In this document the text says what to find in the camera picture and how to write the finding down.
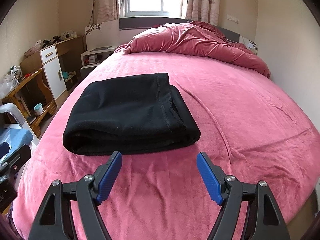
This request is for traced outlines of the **black pants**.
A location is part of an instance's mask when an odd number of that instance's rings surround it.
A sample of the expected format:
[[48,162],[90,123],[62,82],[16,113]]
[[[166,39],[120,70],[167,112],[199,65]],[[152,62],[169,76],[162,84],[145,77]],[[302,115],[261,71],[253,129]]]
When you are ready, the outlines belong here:
[[180,91],[167,73],[95,81],[71,110],[62,142],[78,155],[162,152],[201,136]]

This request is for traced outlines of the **blue and yellow mat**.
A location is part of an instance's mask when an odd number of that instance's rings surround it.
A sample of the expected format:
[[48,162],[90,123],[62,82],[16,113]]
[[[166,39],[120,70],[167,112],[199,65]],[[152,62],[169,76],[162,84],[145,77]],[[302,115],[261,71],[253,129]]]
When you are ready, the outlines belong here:
[[29,145],[33,140],[32,133],[27,129],[1,129],[1,164],[23,145]]

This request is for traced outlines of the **teal cup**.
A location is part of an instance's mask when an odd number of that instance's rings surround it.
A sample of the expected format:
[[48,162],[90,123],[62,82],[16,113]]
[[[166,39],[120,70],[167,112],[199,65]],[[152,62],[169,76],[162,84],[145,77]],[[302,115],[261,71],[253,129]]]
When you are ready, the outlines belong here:
[[37,116],[40,116],[44,112],[43,105],[41,103],[36,104],[34,107],[34,112]]

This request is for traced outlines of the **wooden desk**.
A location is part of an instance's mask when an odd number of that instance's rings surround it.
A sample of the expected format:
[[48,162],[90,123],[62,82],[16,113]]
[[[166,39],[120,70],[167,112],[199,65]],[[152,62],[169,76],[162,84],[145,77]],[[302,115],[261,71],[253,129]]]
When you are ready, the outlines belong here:
[[[13,103],[17,106],[37,137],[41,135],[40,123],[44,117],[47,114],[55,114],[57,109],[52,92],[45,81],[44,70],[40,68],[26,75],[2,100],[3,103]],[[38,103],[41,103],[44,109],[40,116],[34,112],[34,107]]]

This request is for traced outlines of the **white cabinet with drawer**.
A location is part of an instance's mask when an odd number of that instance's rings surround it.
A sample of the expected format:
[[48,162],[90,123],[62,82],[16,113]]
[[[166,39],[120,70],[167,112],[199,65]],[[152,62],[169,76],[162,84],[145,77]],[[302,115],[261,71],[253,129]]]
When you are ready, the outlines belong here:
[[56,45],[40,50],[43,70],[54,100],[66,90]]

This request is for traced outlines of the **white bedside shelf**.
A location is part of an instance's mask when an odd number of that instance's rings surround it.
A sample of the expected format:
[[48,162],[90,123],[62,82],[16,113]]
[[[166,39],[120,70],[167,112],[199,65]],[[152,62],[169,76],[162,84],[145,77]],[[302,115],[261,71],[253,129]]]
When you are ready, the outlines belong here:
[[104,46],[88,50],[81,54],[82,67],[80,73],[82,79],[88,76],[99,64],[111,56],[117,46]]

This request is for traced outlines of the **dark pink duvet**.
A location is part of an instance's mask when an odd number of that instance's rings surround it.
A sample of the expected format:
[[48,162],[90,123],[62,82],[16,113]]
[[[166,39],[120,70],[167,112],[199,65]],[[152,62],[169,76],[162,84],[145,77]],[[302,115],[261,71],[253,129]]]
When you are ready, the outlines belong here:
[[269,78],[267,64],[242,43],[229,42],[217,27],[201,21],[155,25],[120,45],[124,54],[161,52],[210,57],[255,70]]

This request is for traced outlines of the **grey headboard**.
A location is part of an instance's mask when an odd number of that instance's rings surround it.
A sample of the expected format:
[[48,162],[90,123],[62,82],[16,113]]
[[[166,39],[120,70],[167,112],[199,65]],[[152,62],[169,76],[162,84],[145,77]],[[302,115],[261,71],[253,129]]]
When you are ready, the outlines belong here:
[[[172,18],[172,17],[161,17],[161,16],[135,16],[135,17],[124,17],[119,20],[119,30],[133,30],[133,29],[149,29],[154,25],[164,25],[167,23],[187,23],[191,20],[184,18]],[[230,42],[241,41],[240,34],[222,28],[217,27]]]

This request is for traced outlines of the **beige patterned curtain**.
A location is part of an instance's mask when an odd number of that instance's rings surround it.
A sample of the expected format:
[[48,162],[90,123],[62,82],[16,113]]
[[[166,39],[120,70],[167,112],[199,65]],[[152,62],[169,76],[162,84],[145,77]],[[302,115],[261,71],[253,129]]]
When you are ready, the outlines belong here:
[[220,0],[181,0],[180,17],[218,25]]

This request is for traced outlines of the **wall light switch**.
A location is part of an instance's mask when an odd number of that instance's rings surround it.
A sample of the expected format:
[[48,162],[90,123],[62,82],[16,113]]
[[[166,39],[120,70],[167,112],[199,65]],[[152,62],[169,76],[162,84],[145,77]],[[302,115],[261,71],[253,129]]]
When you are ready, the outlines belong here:
[[226,18],[227,18],[227,20],[232,21],[232,22],[234,22],[234,23],[236,23],[236,24],[239,23],[239,19],[236,18],[236,17],[234,17],[234,16],[232,16],[232,15],[227,15]]

